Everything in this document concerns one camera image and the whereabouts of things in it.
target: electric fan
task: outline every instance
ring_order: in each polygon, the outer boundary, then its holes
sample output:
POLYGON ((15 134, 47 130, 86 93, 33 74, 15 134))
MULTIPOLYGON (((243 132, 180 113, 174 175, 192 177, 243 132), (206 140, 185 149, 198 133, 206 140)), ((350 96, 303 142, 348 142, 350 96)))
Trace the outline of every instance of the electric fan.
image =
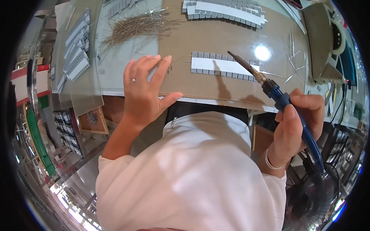
POLYGON ((301 153, 306 174, 287 189, 284 231, 321 230, 328 222, 339 198, 340 181, 337 170, 325 163, 319 173, 310 157, 301 153))

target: cardboard sheet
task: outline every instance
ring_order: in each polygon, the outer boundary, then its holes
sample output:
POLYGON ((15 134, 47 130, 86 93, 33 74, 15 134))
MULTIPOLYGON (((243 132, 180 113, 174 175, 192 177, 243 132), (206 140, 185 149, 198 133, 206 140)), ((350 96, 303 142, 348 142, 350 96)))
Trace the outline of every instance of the cardboard sheet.
POLYGON ((166 7, 174 9, 169 18, 186 22, 179 25, 178 30, 173 30, 171 36, 159 40, 159 54, 162 57, 171 55, 173 60, 159 91, 161 95, 180 91, 190 98, 274 105, 274 101, 262 92, 261 85, 257 82, 191 73, 192 51, 227 54, 230 50, 240 57, 259 61, 260 71, 283 77, 265 74, 279 84, 283 92, 290 93, 295 88, 304 90, 304 52, 308 50, 308 40, 291 18, 263 7, 268 22, 265 23, 265 28, 256 30, 224 19, 187 20, 186 14, 181 13, 182 0, 164 0, 162 8, 166 7), (291 31, 294 34, 295 52, 299 51, 295 55, 295 65, 296 68, 303 68, 298 70, 301 79, 295 74, 284 84, 294 73, 287 59, 287 38, 291 31))

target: cable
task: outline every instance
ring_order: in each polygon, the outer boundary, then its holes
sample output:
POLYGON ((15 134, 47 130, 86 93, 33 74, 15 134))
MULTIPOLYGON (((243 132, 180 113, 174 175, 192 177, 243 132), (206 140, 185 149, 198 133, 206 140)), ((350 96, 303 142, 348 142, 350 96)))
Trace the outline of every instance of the cable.
POLYGON ((335 111, 335 114, 334 114, 332 120, 330 121, 330 123, 332 123, 334 121, 335 116, 337 115, 337 113, 339 111, 339 108, 342 105, 344 98, 346 97, 346 93, 347 93, 347 85, 346 84, 342 84, 342 91, 343 91, 343 93, 342 93, 342 100, 340 101, 340 104, 339 104, 337 110, 335 111))

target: right hand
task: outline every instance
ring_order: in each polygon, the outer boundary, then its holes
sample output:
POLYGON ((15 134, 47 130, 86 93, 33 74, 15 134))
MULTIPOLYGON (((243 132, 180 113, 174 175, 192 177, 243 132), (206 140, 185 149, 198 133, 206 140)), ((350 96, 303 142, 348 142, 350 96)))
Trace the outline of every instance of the right hand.
MULTIPOLYGON (((321 95, 305 95, 301 90, 295 89, 290 94, 290 101, 303 116, 313 138, 317 141, 321 136, 325 118, 323 97, 321 95)), ((275 153, 274 156, 269 156, 269 159, 272 159, 272 162, 276 163, 276 167, 279 167, 298 152, 303 151, 306 145, 301 139, 302 123, 292 105, 285 107, 284 114, 279 111, 275 120, 279 122, 274 132, 275 153)))

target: white foam strip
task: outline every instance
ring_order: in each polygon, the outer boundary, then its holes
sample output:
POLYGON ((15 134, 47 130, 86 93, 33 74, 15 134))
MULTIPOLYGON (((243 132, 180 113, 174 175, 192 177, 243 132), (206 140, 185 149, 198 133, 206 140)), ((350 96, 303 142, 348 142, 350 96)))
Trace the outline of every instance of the white foam strip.
POLYGON ((298 24, 299 28, 302 30, 302 32, 304 34, 307 33, 305 27, 303 26, 303 24, 301 23, 300 21, 300 15, 299 15, 299 12, 298 10, 294 9, 293 7, 289 7, 285 2, 283 2, 282 0, 277 0, 280 5, 282 5, 282 7, 288 12, 288 14, 290 14, 290 16, 293 18, 293 20, 298 24))
POLYGON ((229 15, 229 16, 234 16, 234 17, 237 17, 237 18, 240 18, 240 19, 244 19, 246 21, 255 23, 257 25, 261 25, 261 18, 260 17, 258 17, 256 15, 252 15, 252 14, 244 12, 244 11, 241 11, 241 10, 237 10, 235 8, 228 7, 228 6, 221 6, 221 5, 217 5, 217 4, 213 4, 213 3, 205 3, 205 2, 198 1, 196 3, 195 9, 204 10, 204 11, 211 11, 211 12, 216 12, 216 13, 220 13, 220 14, 226 14, 226 15, 229 15))
MULTIPOLYGON (((259 71, 259 66, 251 65, 254 69, 259 71)), ((230 73, 237 73, 243 75, 252 75, 239 63, 227 60, 216 60, 213 58, 191 58, 192 69, 203 69, 212 71, 225 71, 230 73)))
POLYGON ((82 70, 84 69, 87 65, 89 64, 89 61, 87 61, 87 59, 82 59, 81 62, 77 65, 77 67, 75 69, 73 69, 72 73, 70 75, 68 75, 68 79, 72 80, 76 77, 76 75, 82 70))

